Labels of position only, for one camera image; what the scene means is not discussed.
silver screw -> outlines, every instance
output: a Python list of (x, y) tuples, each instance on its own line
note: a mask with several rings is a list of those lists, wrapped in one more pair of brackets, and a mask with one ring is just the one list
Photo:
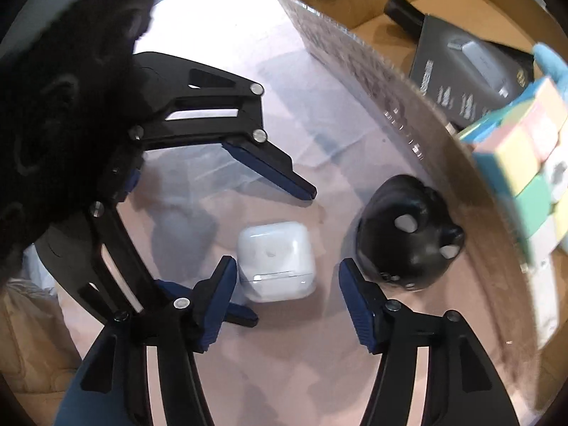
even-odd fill
[(397, 301), (396, 299), (389, 299), (386, 304), (384, 305), (389, 311), (399, 311), (400, 308), (402, 307), (400, 301)]
[(101, 217), (104, 214), (104, 205), (102, 202), (95, 202), (91, 205), (90, 212), (93, 217)]
[(114, 315), (114, 320), (117, 322), (124, 322), (125, 320), (128, 320), (129, 317), (130, 314), (127, 311), (119, 311)]
[(144, 137), (144, 128), (140, 125), (133, 126), (129, 129), (129, 136), (133, 141), (140, 141)]
[(251, 85), (251, 91), (253, 92), (253, 94), (260, 96), (260, 95), (262, 95), (262, 93), (264, 93), (264, 88), (262, 87), (261, 84), (253, 83)]
[(446, 313), (446, 317), (450, 322), (457, 322), (461, 318), (461, 315), (459, 314), (458, 311), (448, 311)]
[(174, 301), (174, 307), (176, 309), (185, 309), (189, 306), (190, 301), (186, 297), (179, 297)]
[(266, 140), (268, 139), (268, 135), (266, 134), (266, 131), (263, 129), (255, 129), (252, 132), (252, 138), (256, 141), (259, 142), (260, 144), (262, 144), (263, 142), (266, 142)]

cardboard box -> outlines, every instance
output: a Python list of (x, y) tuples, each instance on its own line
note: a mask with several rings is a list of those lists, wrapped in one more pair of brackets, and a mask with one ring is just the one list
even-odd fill
[[(534, 0), (409, 0), (480, 38), (568, 59), (568, 38)], [(429, 173), (467, 235), (491, 303), (510, 380), (535, 404), (540, 371), (528, 285), (506, 221), (444, 113), (406, 76), (416, 45), (386, 15), (387, 0), (279, 0), (306, 48), (345, 84)]]

white tabletop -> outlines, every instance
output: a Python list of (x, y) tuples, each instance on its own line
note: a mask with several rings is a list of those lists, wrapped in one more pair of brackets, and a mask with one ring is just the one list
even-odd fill
[[(120, 207), (152, 274), (187, 285), (208, 277), (223, 254), (235, 255), (246, 226), (294, 220), (310, 231), (316, 292), (253, 306), (256, 328), (224, 324), (217, 343), (196, 355), (215, 424), (360, 424), (380, 357), (357, 341), (337, 264), (353, 256), (354, 227), (373, 192), (389, 177), (416, 170), (305, 51), (276, 0), (164, 0), (136, 50), (192, 59), (261, 83), (269, 139), (318, 189), (316, 200), (303, 206), (220, 146), (200, 146), (148, 153), (140, 184)], [(466, 254), (428, 290), (397, 298), (420, 312), (459, 310), (499, 359), (491, 315)], [(66, 297), (61, 303), (83, 355), (100, 325)], [(411, 426), (420, 424), (426, 369), (427, 351), (421, 351)], [(151, 380), (155, 392), (155, 374)], [(515, 407), (528, 424), (532, 415), (522, 401), (515, 398)]]

gold logo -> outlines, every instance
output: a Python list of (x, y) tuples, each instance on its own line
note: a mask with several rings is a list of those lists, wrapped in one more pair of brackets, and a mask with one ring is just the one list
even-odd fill
[(520, 69), (517, 72), (517, 81), (519, 82), (519, 85), (521, 85), (521, 87), (524, 88), (526, 86), (525, 71), (523, 69)]

black animal figurine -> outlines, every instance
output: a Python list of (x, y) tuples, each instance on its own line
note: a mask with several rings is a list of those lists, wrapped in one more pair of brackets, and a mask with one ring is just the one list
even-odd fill
[(357, 261), (371, 279), (421, 290), (446, 272), (464, 247), (464, 230), (442, 196), (407, 174), (373, 194), (357, 227)]

